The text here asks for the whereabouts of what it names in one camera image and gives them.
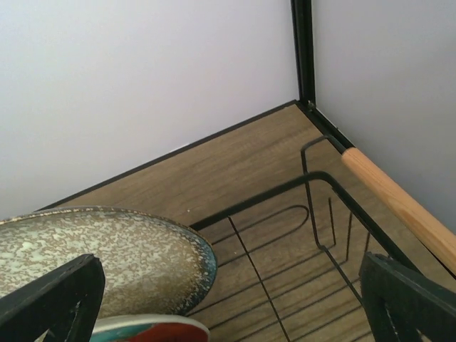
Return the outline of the speckled beige blue-rimmed plate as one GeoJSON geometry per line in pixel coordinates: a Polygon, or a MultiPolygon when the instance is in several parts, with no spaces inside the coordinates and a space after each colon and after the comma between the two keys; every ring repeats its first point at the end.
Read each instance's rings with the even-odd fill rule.
{"type": "Polygon", "coordinates": [[[1,222],[1,295],[82,254],[103,266],[103,318],[184,315],[217,275],[211,244],[185,225],[115,207],[56,208],[1,222]]]}

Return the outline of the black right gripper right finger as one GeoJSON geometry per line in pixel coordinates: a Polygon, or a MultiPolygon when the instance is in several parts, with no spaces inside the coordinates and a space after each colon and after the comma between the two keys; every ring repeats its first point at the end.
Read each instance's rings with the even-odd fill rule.
{"type": "Polygon", "coordinates": [[[455,340],[455,292],[381,254],[364,254],[361,296],[376,341],[455,340]]]}

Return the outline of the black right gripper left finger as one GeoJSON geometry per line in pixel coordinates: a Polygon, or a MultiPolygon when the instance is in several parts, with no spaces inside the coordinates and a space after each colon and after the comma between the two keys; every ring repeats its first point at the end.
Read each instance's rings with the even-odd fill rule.
{"type": "Polygon", "coordinates": [[[89,341],[105,274],[83,254],[1,298],[1,340],[89,341]]]}

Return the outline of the red and teal floral plate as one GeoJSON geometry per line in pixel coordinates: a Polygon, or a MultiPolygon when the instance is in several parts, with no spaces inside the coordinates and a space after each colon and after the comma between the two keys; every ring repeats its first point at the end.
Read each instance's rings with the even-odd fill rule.
{"type": "Polygon", "coordinates": [[[90,341],[210,341],[209,329],[192,318],[138,314],[96,321],[90,341]]]}

